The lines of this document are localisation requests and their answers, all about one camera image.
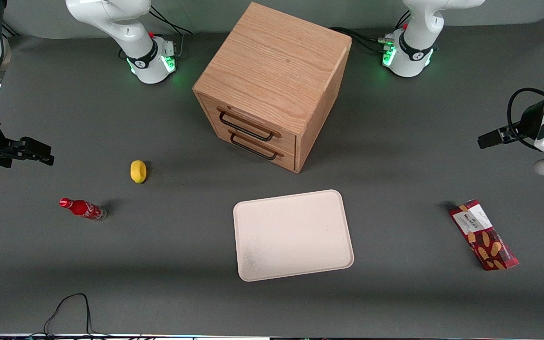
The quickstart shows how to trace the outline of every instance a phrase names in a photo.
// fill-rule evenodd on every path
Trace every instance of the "green led light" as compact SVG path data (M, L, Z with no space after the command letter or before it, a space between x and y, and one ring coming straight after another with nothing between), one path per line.
M169 71L169 73L175 71L175 58L160 56L160 60L162 60L164 67L166 67L166 70Z
M135 69L133 69L133 65L131 65L131 62L129 61L129 58L127 58L127 64L129 64L129 67L131 68L131 73L135 75Z
M383 64L385 64L386 66L391 65L391 62L393 61L393 56L395 55L396 55L396 48L392 46L391 49L387 51L386 55L383 57Z
M429 51L429 57L427 57L427 61L425 62L425 66L429 65L429 61L432 59L433 54L433 48L431 51Z

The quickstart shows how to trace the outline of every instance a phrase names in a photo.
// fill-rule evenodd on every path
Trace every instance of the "wooden drawer cabinet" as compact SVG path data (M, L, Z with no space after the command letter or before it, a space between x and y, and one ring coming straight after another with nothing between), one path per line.
M192 89L218 137L300 172L337 98L351 43L253 2Z

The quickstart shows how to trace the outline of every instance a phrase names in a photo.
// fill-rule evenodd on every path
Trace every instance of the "wooden cabinet top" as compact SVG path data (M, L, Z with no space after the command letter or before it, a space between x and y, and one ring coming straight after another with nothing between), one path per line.
M302 134L351 38L252 2L194 85Z

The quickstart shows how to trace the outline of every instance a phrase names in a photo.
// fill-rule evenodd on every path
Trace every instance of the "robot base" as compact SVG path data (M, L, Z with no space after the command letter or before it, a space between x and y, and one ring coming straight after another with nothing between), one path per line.
M173 41L166 41L161 37L153 37L157 44L157 56L146 68L138 68L129 60L131 72L145 84L156 84L162 82L168 75L175 71L175 46Z
M402 28L395 30L392 33L386 34L386 39L393 39L394 43L390 49L383 55L382 65L391 69L391 72L401 77L414 77L423 71L423 68L429 65L430 57L432 56L433 49L423 56L421 60L412 61L408 54L400 47L399 43L396 43L400 35L404 32Z

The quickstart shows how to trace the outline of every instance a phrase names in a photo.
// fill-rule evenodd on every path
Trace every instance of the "red snack bag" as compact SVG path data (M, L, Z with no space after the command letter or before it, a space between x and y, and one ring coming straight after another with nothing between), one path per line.
M451 210L450 216L459 226L461 234L485 271L508 269L519 263L496 233L477 200L471 200Z

